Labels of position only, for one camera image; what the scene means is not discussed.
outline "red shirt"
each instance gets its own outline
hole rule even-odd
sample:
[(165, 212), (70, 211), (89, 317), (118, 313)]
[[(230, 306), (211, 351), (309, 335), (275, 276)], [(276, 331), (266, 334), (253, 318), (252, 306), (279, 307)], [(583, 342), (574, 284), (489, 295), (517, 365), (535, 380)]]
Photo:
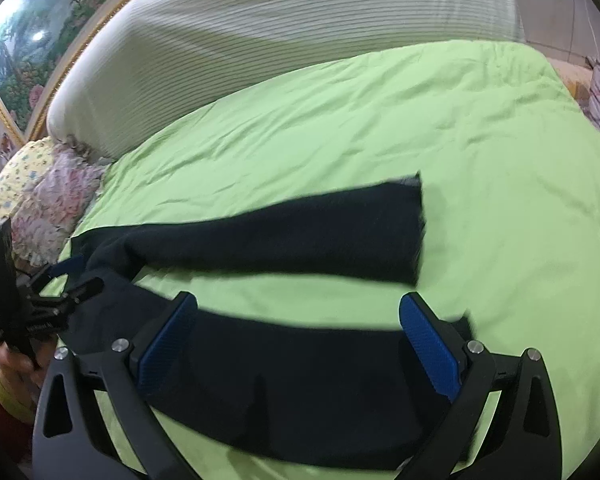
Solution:
[(0, 404), (0, 447), (17, 464), (31, 454), (33, 426), (11, 416)]

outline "human hand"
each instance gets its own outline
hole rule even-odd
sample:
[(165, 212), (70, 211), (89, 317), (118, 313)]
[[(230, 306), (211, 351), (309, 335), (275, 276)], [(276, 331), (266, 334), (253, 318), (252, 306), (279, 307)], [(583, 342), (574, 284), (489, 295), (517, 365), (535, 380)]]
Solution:
[(33, 369), (33, 362), (26, 355), (10, 349), (6, 343), (0, 345), (0, 382), (5, 389), (23, 406), (34, 409), (31, 384), (41, 388), (46, 370), (56, 350), (58, 338), (53, 336), (40, 344), (36, 352), (39, 370)]

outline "metal bolt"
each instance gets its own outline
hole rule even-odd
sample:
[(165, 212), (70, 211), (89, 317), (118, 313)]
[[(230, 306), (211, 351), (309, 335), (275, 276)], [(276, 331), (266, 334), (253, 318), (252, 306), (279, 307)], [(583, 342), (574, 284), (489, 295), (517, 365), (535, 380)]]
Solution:
[(127, 348), (129, 348), (129, 341), (123, 337), (111, 343), (111, 349), (114, 352), (124, 352)]
[(56, 351), (54, 352), (54, 358), (58, 359), (58, 361), (62, 361), (63, 359), (66, 359), (66, 357), (69, 355), (69, 349), (66, 346), (61, 346), (60, 348), (56, 348)]
[(535, 348), (530, 348), (529, 350), (527, 350), (526, 355), (528, 355), (529, 359), (531, 359), (532, 361), (539, 361), (542, 358), (542, 354)]
[(484, 351), (484, 345), (480, 341), (469, 341), (466, 347), (472, 354), (481, 354)]

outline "green fabric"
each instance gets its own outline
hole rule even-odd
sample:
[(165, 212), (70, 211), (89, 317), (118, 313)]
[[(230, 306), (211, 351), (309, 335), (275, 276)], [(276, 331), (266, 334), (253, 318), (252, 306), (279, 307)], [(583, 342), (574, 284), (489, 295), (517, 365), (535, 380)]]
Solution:
[[(566, 477), (600, 437), (600, 133), (530, 47), (420, 44), (232, 94), (116, 163), (77, 232), (224, 217), (417, 171), (427, 221), (418, 291), (442, 318), (469, 312), (493, 351), (540, 349)], [(408, 291), (333, 276), (173, 269), (147, 270), (139, 283), (169, 297), (190, 290), (217, 312), (302, 326), (398, 328)], [(122, 456), (137, 465), (104, 411)], [(395, 476), (255, 458), (161, 421), (205, 480)]]

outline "striped fabric cover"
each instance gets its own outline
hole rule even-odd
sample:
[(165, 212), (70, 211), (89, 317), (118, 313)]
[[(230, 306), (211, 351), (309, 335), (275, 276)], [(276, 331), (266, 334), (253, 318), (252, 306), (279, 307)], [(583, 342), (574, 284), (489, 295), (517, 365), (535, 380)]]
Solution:
[(119, 158), (189, 112), (312, 64), (452, 38), (524, 41), (515, 0), (132, 0), (50, 106), (49, 133)]

